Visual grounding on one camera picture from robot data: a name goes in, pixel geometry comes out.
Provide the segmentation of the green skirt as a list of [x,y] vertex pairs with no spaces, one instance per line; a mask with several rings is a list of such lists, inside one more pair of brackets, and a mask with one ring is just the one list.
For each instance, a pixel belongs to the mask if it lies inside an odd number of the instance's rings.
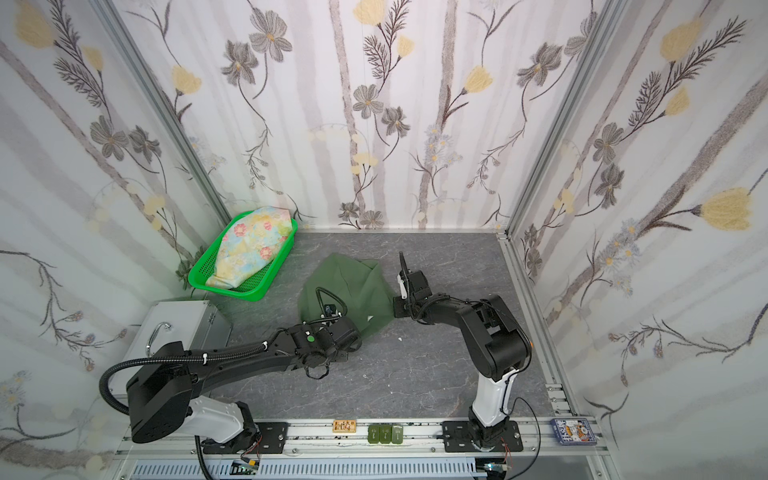
[[304,283],[298,299],[299,317],[302,321],[318,320],[323,305],[346,306],[345,316],[367,339],[394,320],[395,296],[377,260],[332,253]]

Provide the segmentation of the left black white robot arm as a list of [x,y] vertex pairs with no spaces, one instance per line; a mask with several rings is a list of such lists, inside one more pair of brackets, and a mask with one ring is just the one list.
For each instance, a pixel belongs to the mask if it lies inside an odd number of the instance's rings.
[[221,349],[165,344],[151,357],[109,367],[98,383],[102,399],[129,417],[131,439],[146,444],[183,430],[226,444],[254,428],[247,406],[206,396],[230,383],[267,373],[327,369],[362,345],[342,312],[280,328],[268,339]]

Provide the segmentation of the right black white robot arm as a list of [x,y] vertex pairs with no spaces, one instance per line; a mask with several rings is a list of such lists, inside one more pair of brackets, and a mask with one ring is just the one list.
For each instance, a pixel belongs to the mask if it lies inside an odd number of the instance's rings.
[[471,300],[434,293],[424,273],[408,267],[403,252],[399,263],[400,294],[393,298],[394,316],[422,325],[448,325],[461,332],[479,375],[467,436],[476,449],[489,450],[509,425],[512,385],[530,365],[533,344],[500,296]]

